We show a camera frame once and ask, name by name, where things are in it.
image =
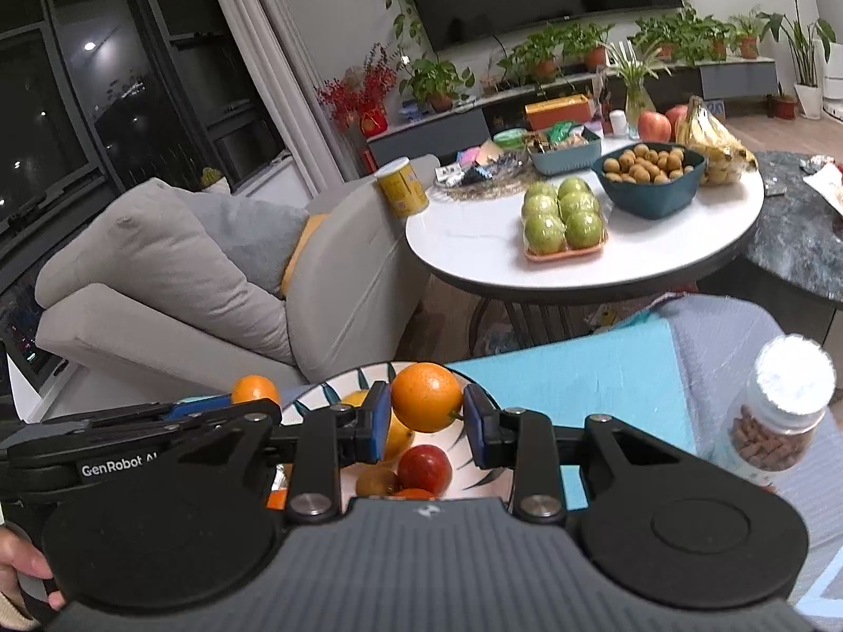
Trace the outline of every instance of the pill bottle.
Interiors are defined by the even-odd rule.
[[[784,335],[766,343],[707,457],[756,485],[774,485],[811,446],[835,380],[816,342]]]

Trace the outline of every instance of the gray sofa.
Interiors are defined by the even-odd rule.
[[[428,155],[412,163],[427,187],[438,160]],[[403,223],[371,176],[316,197],[308,209],[330,214],[303,249],[288,291],[287,333],[295,366],[214,337],[108,284],[86,279],[80,248],[96,244],[96,238],[101,242],[101,230],[82,244],[80,236],[41,270],[35,297],[45,312],[35,341],[42,349],[141,388],[149,399],[229,392],[239,377],[250,373],[287,388],[389,360],[428,277],[407,245]],[[119,265],[119,259],[111,263]],[[112,270],[120,278],[120,270]],[[121,287],[117,281],[111,284]]]

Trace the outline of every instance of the metal screw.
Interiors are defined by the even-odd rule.
[[[323,493],[300,493],[290,500],[290,508],[300,516],[319,516],[330,509],[330,499]]]
[[[546,493],[535,493],[521,500],[521,510],[534,518],[549,518],[562,510],[562,502]]]

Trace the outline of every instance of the round white table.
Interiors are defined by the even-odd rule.
[[[626,138],[606,138],[603,153],[630,144]],[[428,190],[427,209],[407,221],[407,241],[433,274],[453,287],[486,300],[538,305],[546,341],[554,341],[546,327],[548,307],[645,297],[698,280],[745,249],[764,203],[764,183],[759,173],[752,173],[733,186],[701,187],[682,211],[647,221],[614,208],[590,169],[555,176],[551,182],[569,176],[589,183],[608,221],[609,240],[593,256],[530,262],[522,241],[522,194],[454,201],[436,186]],[[545,339],[534,336],[531,342]]]

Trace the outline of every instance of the yellow can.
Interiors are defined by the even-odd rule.
[[[430,204],[406,156],[381,166],[374,176],[399,218],[424,211]]]

